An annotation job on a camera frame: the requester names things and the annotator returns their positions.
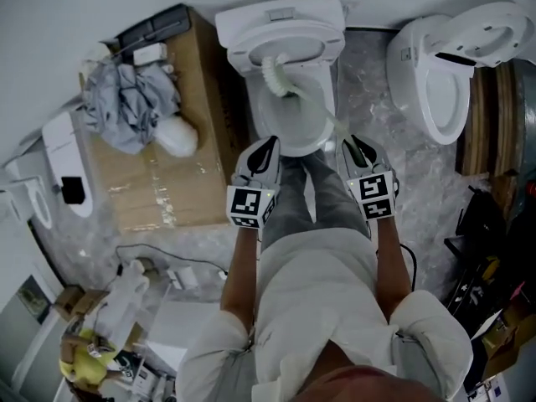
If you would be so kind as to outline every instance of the electrical wire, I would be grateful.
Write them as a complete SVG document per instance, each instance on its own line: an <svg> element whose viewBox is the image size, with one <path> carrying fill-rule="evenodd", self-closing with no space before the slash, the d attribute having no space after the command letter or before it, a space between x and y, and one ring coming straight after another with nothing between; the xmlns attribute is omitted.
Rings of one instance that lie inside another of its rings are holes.
<svg viewBox="0 0 536 402"><path fill-rule="evenodd" d="M413 279L411 281L411 291L415 291L415 280L417 279L417 258L415 257L415 253L413 253L413 250L410 249L407 245L403 245L402 243L400 243L400 247L410 253L411 260L413 261Z"/></svg>
<svg viewBox="0 0 536 402"><path fill-rule="evenodd" d="M175 259L178 259L178 260L184 260L184 261L187 261L187 262L193 262L193 263L198 263L198 264L209 264L209 265L215 266L220 271L223 271L223 273L225 273L226 276L227 276L227 273L228 273L228 271L225 268L223 268L222 266L220 266L220 265L218 265L218 264L216 264L214 262L211 262L210 260L183 258L182 256L175 255L173 253L169 253L168 251L162 250L159 247L156 247L155 245L149 245L147 243L135 243L133 245L118 245L116 247L116 256L117 256L117 258L119 260L121 260L121 256L119 255L119 250L120 249L131 249L131 248L134 248L134 247L147 247L148 249L156 250L156 251L162 253L163 255L171 256L172 258L175 258Z"/></svg>

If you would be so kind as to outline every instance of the white toilet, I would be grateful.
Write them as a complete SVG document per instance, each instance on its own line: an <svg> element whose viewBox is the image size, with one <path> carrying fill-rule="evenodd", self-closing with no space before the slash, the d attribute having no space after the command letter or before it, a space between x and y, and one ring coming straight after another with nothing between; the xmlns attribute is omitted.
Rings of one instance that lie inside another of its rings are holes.
<svg viewBox="0 0 536 402"><path fill-rule="evenodd" d="M393 102L436 142L453 143L466 123L474 68L509 61L533 34L534 22L514 3L416 19L387 48Z"/></svg>
<svg viewBox="0 0 536 402"><path fill-rule="evenodd" d="M279 98L266 86L260 66L266 56L286 53L289 79L335 113L330 65L344 48L344 14L339 0L276 0L216 15L219 42L229 62L245 77L259 137L278 136L281 154L315 152L333 124L297 96Z"/></svg>

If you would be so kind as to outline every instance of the hair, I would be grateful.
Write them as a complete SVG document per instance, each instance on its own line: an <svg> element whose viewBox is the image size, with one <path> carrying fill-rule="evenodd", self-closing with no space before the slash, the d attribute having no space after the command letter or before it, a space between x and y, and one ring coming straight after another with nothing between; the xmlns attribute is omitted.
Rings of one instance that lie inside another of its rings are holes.
<svg viewBox="0 0 536 402"><path fill-rule="evenodd" d="M113 398L103 398L99 394L86 392L82 389L76 387L69 380L65 380L67 386L69 387L70 393L76 398L78 402L113 402Z"/></svg>

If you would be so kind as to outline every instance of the white t-shirt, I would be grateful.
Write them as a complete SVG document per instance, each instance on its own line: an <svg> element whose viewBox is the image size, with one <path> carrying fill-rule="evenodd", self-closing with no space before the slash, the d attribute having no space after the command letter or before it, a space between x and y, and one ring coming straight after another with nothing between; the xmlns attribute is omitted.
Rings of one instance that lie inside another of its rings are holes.
<svg viewBox="0 0 536 402"><path fill-rule="evenodd" d="M403 330L418 339L444 397L460 388L472 360L471 342L456 319L430 293L407 296L387 323L374 298L377 261L372 242L351 229L289 235L260 258L255 324L258 384L253 402L286 402L301 388L329 340L355 364L396 375L391 344ZM240 320L219 312L188 350L178 393L204 402L225 359L244 350Z"/></svg>

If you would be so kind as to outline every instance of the floor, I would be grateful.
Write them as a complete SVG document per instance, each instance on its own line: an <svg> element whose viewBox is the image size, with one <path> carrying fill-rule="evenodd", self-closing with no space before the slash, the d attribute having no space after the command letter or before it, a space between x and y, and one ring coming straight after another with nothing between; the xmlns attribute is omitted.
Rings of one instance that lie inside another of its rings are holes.
<svg viewBox="0 0 536 402"><path fill-rule="evenodd" d="M435 144L394 108L385 74L385 51L392 37L393 34L386 32L347 32L346 47L333 68L338 117L351 131L372 137L387 150L401 184L396 216L400 239L415 252L418 260L416 287L442 298L451 289L454 265L443 239L454 234L460 210L471 197L467 186L475 180L454 172L455 144L446 147ZM330 152L328 158L335 168L344 165L340 153ZM95 212L89 219L76 218L58 203L54 206L57 224L52 231L39 227L39 223L35 225L44 248L65 281L85 288L106 287L120 261L115 247L139 242L185 258L229 266L235 228L162 230L120 236L106 195L99 193L99 189L96 191ZM143 247L123 249L120 253L122 261L139 255L153 258L161 270L186 265ZM199 287L182 292L171 290L168 295L176 300L217 301L224 284L218 270L211 265L192 264L192 267ZM147 296L144 327L150 326L168 287L163 275Z"/></svg>

